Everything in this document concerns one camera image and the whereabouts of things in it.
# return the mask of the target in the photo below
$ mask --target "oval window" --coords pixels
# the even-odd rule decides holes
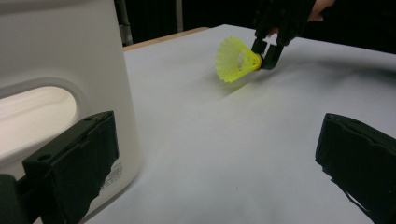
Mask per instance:
[[[64,131],[76,112],[73,95],[58,87],[0,99],[0,159]]]

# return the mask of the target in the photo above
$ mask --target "human hand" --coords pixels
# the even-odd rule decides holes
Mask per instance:
[[[323,15],[321,12],[326,7],[331,7],[335,0],[317,0],[312,7],[311,14],[309,15],[308,21],[323,21]]]

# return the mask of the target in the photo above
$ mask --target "shuttlecock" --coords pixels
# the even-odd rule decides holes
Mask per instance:
[[[230,36],[221,42],[216,55],[216,70],[219,78],[233,82],[260,69],[262,57],[249,49],[240,39]]]

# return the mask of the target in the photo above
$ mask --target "black plastic part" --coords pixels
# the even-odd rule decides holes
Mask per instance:
[[[1,223],[30,223],[14,176],[0,175]]]
[[[40,148],[22,162],[26,176],[18,182],[26,211],[33,209],[27,223],[38,216],[44,223],[81,221],[118,157],[112,111],[79,121]]]
[[[281,45],[270,45],[267,54],[262,60],[261,69],[271,70],[275,68],[277,61],[279,61],[280,54],[282,53],[283,46]]]
[[[326,114],[316,161],[375,224],[396,219],[396,139],[347,117]]]
[[[273,69],[280,58],[283,47],[300,36],[308,22],[315,0],[262,0],[257,11],[256,40],[251,50],[263,54],[266,44],[262,40],[277,28],[276,46],[270,45],[261,69]]]

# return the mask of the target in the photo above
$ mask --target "shuttlecock cork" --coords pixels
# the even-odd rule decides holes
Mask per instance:
[[[216,55],[216,70],[221,80],[233,82],[259,70],[261,65],[262,57],[237,37],[230,36],[221,42]]]

